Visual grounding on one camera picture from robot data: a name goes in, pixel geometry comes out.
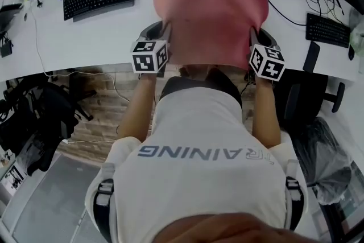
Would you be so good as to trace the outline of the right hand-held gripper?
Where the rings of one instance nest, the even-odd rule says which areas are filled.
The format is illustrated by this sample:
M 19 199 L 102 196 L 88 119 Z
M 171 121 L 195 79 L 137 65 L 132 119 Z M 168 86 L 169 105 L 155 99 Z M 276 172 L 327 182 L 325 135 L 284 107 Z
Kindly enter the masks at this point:
M 285 60 L 277 41 L 264 29 L 257 33 L 254 27 L 250 28 L 250 67 L 256 76 L 279 81 L 285 68 Z

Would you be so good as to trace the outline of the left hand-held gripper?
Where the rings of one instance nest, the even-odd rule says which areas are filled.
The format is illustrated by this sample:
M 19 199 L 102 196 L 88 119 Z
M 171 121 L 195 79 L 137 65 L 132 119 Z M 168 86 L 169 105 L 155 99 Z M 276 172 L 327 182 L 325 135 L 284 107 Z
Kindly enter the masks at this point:
M 140 33 L 137 41 L 131 45 L 131 63 L 134 73 L 159 73 L 167 64 L 172 32 L 170 22 L 163 28 L 161 40 L 147 40 L 159 39 L 162 28 L 162 21 L 149 25 Z

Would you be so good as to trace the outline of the pink desk mat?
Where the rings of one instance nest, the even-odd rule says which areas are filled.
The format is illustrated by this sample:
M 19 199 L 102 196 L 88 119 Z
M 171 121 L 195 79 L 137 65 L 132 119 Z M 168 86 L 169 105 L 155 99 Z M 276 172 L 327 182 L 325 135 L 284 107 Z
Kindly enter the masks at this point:
M 228 65 L 246 70 L 250 30 L 268 17 L 268 0 L 153 0 L 171 26 L 174 65 Z

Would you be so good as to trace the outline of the person's right forearm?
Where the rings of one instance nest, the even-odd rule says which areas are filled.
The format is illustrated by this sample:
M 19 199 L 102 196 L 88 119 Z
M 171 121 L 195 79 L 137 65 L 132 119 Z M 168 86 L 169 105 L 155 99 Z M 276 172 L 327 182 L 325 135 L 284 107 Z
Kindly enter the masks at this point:
M 252 135 L 264 147 L 270 149 L 281 144 L 274 91 L 269 80 L 256 76 L 255 83 Z

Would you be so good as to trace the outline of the person's left forearm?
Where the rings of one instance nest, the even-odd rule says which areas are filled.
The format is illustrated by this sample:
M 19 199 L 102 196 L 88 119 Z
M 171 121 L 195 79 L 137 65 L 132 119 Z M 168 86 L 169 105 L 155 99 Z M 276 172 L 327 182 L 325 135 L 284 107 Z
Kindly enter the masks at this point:
M 140 142 L 145 141 L 150 127 L 155 88 L 156 74 L 141 75 L 118 127 L 119 139 L 134 137 Z

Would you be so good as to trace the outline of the black phone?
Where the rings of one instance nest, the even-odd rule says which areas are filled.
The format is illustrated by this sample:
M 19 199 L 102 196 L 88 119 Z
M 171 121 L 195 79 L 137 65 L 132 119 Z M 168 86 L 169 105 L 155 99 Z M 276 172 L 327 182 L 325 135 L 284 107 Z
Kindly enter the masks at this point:
M 303 71 L 313 73 L 316 66 L 316 62 L 320 53 L 320 46 L 311 41 L 309 50 L 303 65 Z

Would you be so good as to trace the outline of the person's black trousers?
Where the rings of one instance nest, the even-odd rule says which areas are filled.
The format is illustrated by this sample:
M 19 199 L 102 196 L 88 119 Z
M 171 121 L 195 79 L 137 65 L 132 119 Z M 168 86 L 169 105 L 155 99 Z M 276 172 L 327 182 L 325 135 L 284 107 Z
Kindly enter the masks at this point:
M 232 96 L 243 108 L 241 94 L 233 82 L 218 68 L 212 68 L 204 80 L 193 80 L 187 76 L 174 76 L 164 86 L 160 100 L 174 92 L 191 88 L 209 88 Z

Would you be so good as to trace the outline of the small black keyboard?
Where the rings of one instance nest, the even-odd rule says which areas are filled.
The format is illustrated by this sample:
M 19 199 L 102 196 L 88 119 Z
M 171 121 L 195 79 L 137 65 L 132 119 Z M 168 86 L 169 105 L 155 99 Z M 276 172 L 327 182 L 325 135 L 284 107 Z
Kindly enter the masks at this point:
M 331 19 L 308 13 L 305 39 L 349 48 L 350 28 Z

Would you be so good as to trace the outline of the black office chair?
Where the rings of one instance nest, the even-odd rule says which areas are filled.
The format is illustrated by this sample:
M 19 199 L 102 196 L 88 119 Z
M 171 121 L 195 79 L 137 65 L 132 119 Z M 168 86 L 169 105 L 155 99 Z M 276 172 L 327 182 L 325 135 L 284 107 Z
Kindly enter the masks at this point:
M 18 79 L 0 98 L 0 146 L 15 154 L 28 176 L 46 172 L 79 120 L 93 119 L 79 102 L 95 95 L 95 90 L 77 89 L 73 81 L 52 83 L 41 73 Z
M 328 76 L 286 69 L 275 83 L 275 107 L 279 125 L 288 133 L 299 133 L 317 117 L 323 101 L 333 103 L 332 112 L 339 110 L 345 93 L 340 82 L 336 94 L 326 92 Z

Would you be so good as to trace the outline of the clear plastic bag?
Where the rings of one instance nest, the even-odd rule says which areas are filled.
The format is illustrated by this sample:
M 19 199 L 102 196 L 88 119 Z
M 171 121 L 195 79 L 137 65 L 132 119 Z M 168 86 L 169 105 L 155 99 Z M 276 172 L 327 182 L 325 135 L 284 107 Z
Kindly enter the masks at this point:
M 350 9 L 349 27 L 350 45 L 359 56 L 359 73 L 364 75 L 364 14 L 362 15 L 353 7 Z

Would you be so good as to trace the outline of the plastic-covered black chair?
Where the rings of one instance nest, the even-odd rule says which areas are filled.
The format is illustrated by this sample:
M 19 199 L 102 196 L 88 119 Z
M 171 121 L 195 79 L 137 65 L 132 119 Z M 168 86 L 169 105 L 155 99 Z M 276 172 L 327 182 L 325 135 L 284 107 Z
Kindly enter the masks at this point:
M 321 205 L 338 203 L 351 182 L 351 157 L 327 122 L 316 117 L 289 135 L 307 187 L 314 189 Z

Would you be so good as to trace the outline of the person's white t-shirt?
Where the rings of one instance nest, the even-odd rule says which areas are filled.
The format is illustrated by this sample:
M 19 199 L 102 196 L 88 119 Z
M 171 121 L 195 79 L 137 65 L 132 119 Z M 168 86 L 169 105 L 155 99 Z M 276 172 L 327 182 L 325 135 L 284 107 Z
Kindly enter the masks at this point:
M 158 102 L 144 142 L 114 142 L 85 206 L 107 240 L 152 243 L 172 222 L 198 215 L 243 212 L 294 230 L 307 187 L 290 145 L 267 149 L 232 96 L 191 88 Z

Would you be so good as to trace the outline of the person's chin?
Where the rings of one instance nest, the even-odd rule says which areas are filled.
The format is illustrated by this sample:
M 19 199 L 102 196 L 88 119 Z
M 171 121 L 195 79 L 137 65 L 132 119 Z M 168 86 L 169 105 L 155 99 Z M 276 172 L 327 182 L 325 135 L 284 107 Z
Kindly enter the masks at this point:
M 176 220 L 152 243 L 319 243 L 293 231 L 274 228 L 248 213 L 198 215 Z

